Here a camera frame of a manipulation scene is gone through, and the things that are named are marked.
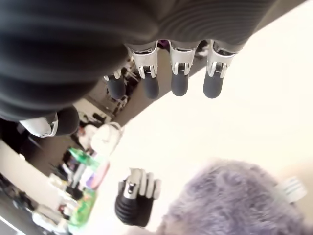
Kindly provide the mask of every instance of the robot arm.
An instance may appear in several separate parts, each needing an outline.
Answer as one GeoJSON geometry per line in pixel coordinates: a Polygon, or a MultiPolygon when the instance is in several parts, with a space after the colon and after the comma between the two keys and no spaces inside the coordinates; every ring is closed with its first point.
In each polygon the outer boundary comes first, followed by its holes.
{"type": "Polygon", "coordinates": [[[195,49],[210,40],[203,91],[217,97],[232,59],[276,5],[303,0],[2,0],[0,117],[37,136],[70,134],[77,115],[63,110],[104,79],[125,92],[120,67],[132,53],[147,97],[156,98],[156,44],[170,41],[172,91],[182,96],[195,49]],[[57,114],[53,123],[47,118],[57,114]]]}

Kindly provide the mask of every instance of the robot finger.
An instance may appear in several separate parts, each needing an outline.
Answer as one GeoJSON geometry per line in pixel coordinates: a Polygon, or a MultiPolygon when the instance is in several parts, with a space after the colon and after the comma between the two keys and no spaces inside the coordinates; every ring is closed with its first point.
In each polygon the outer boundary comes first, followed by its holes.
{"type": "Polygon", "coordinates": [[[153,191],[155,189],[155,181],[153,173],[147,174],[147,190],[146,190],[146,198],[150,199],[153,196],[153,191]]]}
{"type": "Polygon", "coordinates": [[[155,191],[153,193],[153,198],[155,200],[159,199],[161,194],[161,180],[157,179],[155,180],[155,191]]]}
{"type": "Polygon", "coordinates": [[[140,169],[141,173],[141,180],[140,180],[140,189],[139,189],[139,195],[144,196],[147,189],[147,174],[144,169],[140,169]]]}

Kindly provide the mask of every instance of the purple fluffy object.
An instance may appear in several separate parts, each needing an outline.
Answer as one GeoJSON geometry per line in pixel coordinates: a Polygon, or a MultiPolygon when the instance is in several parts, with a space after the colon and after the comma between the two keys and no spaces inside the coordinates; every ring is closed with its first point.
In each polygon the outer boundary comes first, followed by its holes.
{"type": "Polygon", "coordinates": [[[155,233],[132,235],[313,235],[304,218],[256,165],[218,162],[196,175],[155,233]]]}

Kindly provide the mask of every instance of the silver joint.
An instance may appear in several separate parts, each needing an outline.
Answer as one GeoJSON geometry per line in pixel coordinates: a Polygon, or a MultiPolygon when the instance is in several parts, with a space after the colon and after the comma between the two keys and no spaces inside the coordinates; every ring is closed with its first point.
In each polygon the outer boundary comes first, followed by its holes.
{"type": "Polygon", "coordinates": [[[154,47],[146,51],[132,49],[130,51],[134,56],[134,61],[141,78],[145,78],[145,73],[151,73],[152,78],[157,76],[157,42],[154,47]]]}
{"type": "Polygon", "coordinates": [[[51,124],[47,122],[44,117],[37,117],[20,121],[20,123],[33,135],[38,137],[55,136],[58,130],[58,115],[55,114],[54,120],[51,124]]]}
{"type": "MultiPolygon", "coordinates": [[[[118,69],[116,70],[114,73],[113,73],[115,79],[119,79],[121,77],[121,69],[118,69]]],[[[109,80],[109,76],[105,75],[103,76],[103,79],[108,81],[109,80]]]]}
{"type": "Polygon", "coordinates": [[[207,72],[210,77],[214,76],[214,73],[219,73],[220,78],[224,78],[226,70],[231,64],[236,53],[227,52],[218,47],[218,45],[211,40],[208,56],[207,56],[207,72]]]}
{"type": "Polygon", "coordinates": [[[177,49],[173,48],[172,43],[170,42],[170,56],[173,73],[177,75],[179,66],[183,65],[184,74],[188,75],[190,72],[190,68],[194,62],[195,53],[196,48],[191,50],[177,49]]]}

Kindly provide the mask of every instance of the black bellows cover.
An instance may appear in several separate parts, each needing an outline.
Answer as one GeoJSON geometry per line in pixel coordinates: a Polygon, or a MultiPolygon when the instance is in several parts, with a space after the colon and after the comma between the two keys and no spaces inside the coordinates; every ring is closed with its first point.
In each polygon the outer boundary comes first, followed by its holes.
{"type": "Polygon", "coordinates": [[[274,2],[0,0],[0,117],[19,121],[68,107],[126,61],[125,43],[242,45],[274,2]]]}

